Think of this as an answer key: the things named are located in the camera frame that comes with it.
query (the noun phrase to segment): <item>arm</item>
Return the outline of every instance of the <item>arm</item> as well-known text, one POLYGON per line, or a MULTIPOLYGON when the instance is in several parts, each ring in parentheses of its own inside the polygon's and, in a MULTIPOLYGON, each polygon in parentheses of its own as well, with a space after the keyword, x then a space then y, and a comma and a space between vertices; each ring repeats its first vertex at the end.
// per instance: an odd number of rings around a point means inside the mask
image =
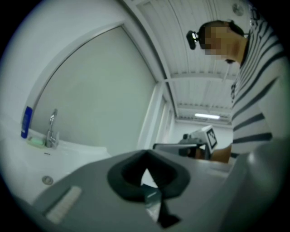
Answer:
POLYGON ((211 161, 218 161, 223 163, 228 163, 231 156, 232 145, 230 144, 228 147, 224 149, 218 149, 213 152, 211 161))

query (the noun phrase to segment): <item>black and white striped shirt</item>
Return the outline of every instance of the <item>black and white striped shirt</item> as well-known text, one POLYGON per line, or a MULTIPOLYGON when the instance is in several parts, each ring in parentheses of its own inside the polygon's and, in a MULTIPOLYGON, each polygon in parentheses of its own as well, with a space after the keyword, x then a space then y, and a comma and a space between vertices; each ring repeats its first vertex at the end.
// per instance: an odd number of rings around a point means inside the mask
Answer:
POLYGON ((289 134, 289 62, 273 29, 256 20, 232 89, 231 160, 273 137, 289 134))

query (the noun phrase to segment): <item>fluorescent light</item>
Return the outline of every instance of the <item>fluorescent light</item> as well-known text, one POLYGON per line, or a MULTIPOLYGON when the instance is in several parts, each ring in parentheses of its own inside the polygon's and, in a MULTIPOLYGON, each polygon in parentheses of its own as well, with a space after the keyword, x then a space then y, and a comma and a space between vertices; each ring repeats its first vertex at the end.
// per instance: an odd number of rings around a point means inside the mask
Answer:
POLYGON ((201 118, 219 119, 219 115, 211 115, 211 114, 195 114, 194 116, 201 118))

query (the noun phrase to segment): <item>sink basin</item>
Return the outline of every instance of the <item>sink basin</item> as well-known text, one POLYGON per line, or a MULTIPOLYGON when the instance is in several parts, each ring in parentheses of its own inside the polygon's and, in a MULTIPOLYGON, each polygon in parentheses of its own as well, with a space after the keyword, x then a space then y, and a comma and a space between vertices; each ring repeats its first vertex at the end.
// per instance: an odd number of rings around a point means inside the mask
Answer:
POLYGON ((60 141, 57 149, 37 148, 26 139, 0 141, 0 171, 12 194, 32 204, 51 183, 55 184, 76 169, 110 158, 105 147, 91 147, 60 141), (43 177, 48 176, 47 184, 43 177))

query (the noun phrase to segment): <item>chrome faucet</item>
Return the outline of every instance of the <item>chrome faucet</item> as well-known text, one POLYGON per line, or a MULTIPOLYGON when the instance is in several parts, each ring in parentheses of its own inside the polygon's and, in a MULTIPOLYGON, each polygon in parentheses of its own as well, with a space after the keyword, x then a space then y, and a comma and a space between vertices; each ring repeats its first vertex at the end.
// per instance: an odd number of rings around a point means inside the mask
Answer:
POLYGON ((50 116, 50 119, 49 119, 49 129, 46 133, 46 140, 45 140, 46 147, 53 147, 55 149, 58 146, 59 132, 56 134, 56 137, 54 138, 54 136, 53 136, 53 122, 54 122, 57 114, 58 114, 58 110, 54 109, 53 114, 50 116))

